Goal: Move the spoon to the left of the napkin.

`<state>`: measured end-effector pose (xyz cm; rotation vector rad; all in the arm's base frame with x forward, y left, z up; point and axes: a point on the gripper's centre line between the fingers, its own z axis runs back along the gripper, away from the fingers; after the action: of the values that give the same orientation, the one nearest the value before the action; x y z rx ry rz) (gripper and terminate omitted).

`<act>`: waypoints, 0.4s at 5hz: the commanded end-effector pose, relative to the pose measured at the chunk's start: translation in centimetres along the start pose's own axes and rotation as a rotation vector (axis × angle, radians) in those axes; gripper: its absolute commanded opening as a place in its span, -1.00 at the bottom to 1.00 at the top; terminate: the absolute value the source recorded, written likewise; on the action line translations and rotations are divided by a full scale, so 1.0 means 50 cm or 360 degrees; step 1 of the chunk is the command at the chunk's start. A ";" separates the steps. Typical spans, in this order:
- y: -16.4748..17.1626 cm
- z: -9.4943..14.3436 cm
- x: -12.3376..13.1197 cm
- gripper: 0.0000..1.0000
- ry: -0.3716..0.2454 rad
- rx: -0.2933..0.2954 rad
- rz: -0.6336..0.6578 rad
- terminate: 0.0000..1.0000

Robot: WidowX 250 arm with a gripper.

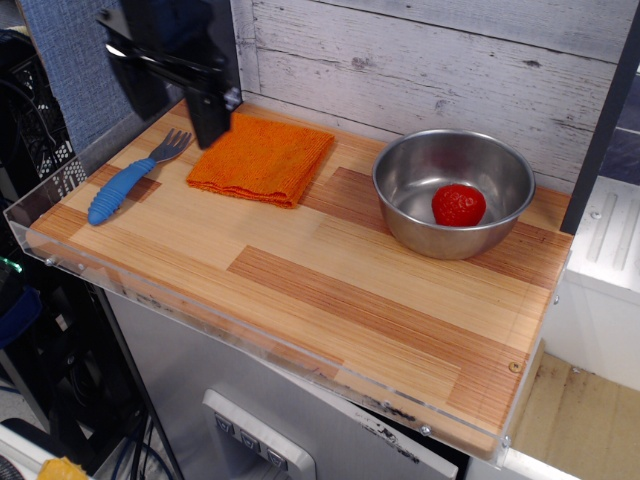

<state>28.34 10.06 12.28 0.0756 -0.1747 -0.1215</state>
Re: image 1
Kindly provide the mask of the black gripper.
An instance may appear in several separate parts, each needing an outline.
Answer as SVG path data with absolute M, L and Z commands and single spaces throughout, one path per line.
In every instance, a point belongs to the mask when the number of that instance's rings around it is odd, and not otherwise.
M 150 120 L 169 104 L 167 83 L 184 90 L 200 149 L 231 128 L 235 87 L 227 77 L 219 1 L 119 1 L 96 16 L 110 65 L 133 111 Z

